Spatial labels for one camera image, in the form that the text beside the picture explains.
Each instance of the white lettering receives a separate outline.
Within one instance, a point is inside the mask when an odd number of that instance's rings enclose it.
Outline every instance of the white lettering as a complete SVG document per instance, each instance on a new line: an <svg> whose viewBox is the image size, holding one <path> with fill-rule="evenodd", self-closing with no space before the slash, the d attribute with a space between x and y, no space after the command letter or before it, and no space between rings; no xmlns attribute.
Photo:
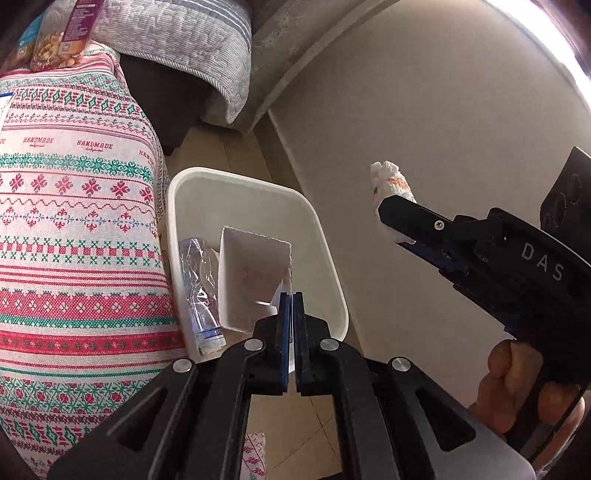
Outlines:
<svg viewBox="0 0 591 480"><path fill-rule="evenodd" d="M530 248L529 255L526 254L528 247ZM526 260L531 260L531 257L534 256L534 247L533 247L533 245L530 245L528 242L526 242L525 245L524 245L524 247L523 247L523 252L522 252L521 256L523 258L525 258Z"/></svg>
<svg viewBox="0 0 591 480"><path fill-rule="evenodd" d="M554 270L556 271L556 273L554 275L552 275L552 278L555 279L556 281L560 281L560 279L562 278L562 270L564 269L564 267L562 265L560 265L559 263L556 264L556 266L554 267Z"/></svg>
<svg viewBox="0 0 591 480"><path fill-rule="evenodd" d="M542 267L544 267L544 271L546 272L547 271L546 270L547 263L548 263L548 255L544 255L542 257L542 259L538 262L536 267L542 266Z"/></svg>

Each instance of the human hand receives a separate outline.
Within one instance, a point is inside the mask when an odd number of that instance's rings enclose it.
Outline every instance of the human hand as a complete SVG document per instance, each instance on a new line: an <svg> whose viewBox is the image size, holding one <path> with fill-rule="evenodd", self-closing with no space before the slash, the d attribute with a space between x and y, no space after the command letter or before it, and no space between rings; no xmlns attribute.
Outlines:
<svg viewBox="0 0 591 480"><path fill-rule="evenodd" d="M513 345L511 348L511 343L511 340L503 340L492 349L488 357L489 373L480 382L478 399L469 407L484 425L501 438L504 438L503 434L515 423L517 413L539 371L539 367L532 366L535 360L526 358L528 352L535 351L527 346L516 348ZM550 425L558 423L578 391L574 385L558 385L553 382L544 385L538 399L540 420ZM536 471L541 470L558 454L579 426L584 410L585 403L581 398L562 428L533 461L532 466Z"/></svg>

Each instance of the cardboard box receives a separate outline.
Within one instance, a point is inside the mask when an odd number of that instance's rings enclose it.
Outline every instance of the cardboard box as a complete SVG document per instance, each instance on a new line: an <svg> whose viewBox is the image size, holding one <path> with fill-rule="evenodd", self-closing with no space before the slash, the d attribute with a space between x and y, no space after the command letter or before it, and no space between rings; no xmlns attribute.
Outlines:
<svg viewBox="0 0 591 480"><path fill-rule="evenodd" d="M283 291L291 294L291 244L225 226L217 275L220 324L251 332L257 320L277 314Z"/></svg>

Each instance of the purple label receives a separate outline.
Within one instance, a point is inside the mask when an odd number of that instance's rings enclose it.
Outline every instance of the purple label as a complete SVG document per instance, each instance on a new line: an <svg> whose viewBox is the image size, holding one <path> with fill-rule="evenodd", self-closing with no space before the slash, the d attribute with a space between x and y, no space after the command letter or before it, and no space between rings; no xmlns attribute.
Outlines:
<svg viewBox="0 0 591 480"><path fill-rule="evenodd" d="M78 0L72 10L62 41L86 40L105 0Z"/></svg>

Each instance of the crumpled paper towel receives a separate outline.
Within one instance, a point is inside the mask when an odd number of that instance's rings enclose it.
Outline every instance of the crumpled paper towel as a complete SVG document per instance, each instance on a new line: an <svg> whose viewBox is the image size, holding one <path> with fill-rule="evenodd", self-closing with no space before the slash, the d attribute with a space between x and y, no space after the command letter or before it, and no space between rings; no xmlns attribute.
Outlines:
<svg viewBox="0 0 591 480"><path fill-rule="evenodd" d="M374 187L374 212L378 218L378 228L396 243L407 242L412 245L415 240L384 225L379 219L378 212L378 207L382 203L382 200L392 195L399 195L411 202L417 203L404 175L400 173L398 165L389 161L372 163L370 169L371 182Z"/></svg>

